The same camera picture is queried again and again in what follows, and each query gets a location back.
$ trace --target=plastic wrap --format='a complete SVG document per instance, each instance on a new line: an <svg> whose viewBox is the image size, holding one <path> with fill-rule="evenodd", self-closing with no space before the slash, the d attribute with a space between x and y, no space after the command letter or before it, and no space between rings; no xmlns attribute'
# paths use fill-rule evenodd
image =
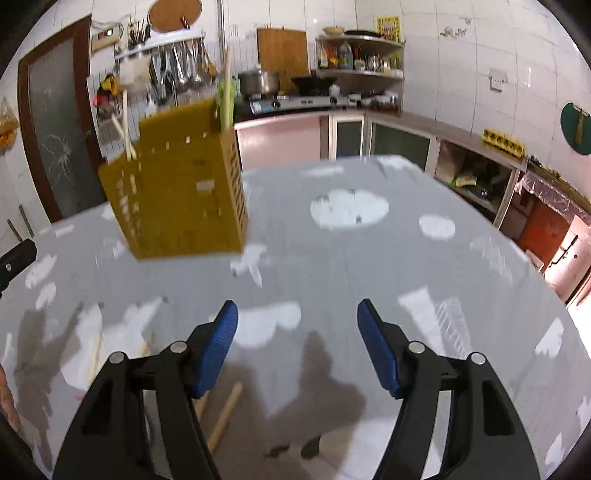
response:
<svg viewBox="0 0 591 480"><path fill-rule="evenodd" d="M536 175L532 171L525 173L523 178L515 186L515 191L521 194L522 189L535 195L552 210L571 224L574 217L579 217L587 226L591 226L591 215L563 192L550 184L548 180Z"/></svg>

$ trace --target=brown door frame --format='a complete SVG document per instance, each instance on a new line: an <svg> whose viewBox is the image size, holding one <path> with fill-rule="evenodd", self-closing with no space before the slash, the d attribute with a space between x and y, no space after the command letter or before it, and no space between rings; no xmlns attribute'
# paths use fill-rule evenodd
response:
<svg viewBox="0 0 591 480"><path fill-rule="evenodd" d="M63 220L63 215L51 191L51 185L41 161L41 153L39 152L39 144L31 116L29 69L40 57L70 38L74 40L74 86L80 127L86 134L88 158L96 171L105 163L105 159L100 153L99 141L96 138L95 125L86 90L86 78L90 75L90 16L78 20L78 22L48 38L31 50L18 63L18 113L21 121L22 144L31 170L33 183L51 223Z"/></svg>

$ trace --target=gray tablecloth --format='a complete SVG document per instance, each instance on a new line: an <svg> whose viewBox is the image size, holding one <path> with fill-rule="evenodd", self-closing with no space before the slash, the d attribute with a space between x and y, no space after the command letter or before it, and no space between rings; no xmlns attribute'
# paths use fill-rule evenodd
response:
<svg viewBox="0 0 591 480"><path fill-rule="evenodd" d="M226 480L371 478L400 402L380 387L358 332L366 297L439 354L483 352L542 477L560 463L591 415L591 361L564 305L511 241L401 157L261 170L243 181L242 255L137 261L108 205L36 237L37 262L1 300L0 353L45 472L109 353L137 356L145 343L158 352L226 299L239 306L239 330L203 420L207 435L234 382L244 384L215 453ZM425 475L443 453L448 410L442 394ZM303 460L299 446L318 435L321 455ZM265 458L277 445L290 448Z"/></svg>

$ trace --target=bowl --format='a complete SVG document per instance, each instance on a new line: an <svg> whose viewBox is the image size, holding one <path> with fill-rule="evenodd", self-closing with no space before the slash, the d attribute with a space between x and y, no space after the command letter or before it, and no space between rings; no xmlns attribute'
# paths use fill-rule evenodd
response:
<svg viewBox="0 0 591 480"><path fill-rule="evenodd" d="M322 31L329 37L337 37L342 35L345 29L343 27L324 27Z"/></svg>

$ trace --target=hand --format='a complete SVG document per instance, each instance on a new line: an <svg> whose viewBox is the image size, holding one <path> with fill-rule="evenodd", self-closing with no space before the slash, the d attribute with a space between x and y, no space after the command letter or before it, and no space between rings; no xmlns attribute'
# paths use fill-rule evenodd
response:
<svg viewBox="0 0 591 480"><path fill-rule="evenodd" d="M10 426L16 431L21 424L21 419L18 416L17 409L14 406L14 398L8 388L8 382L6 380L6 373L0 365L0 407L4 410L7 415L7 420Z"/></svg>

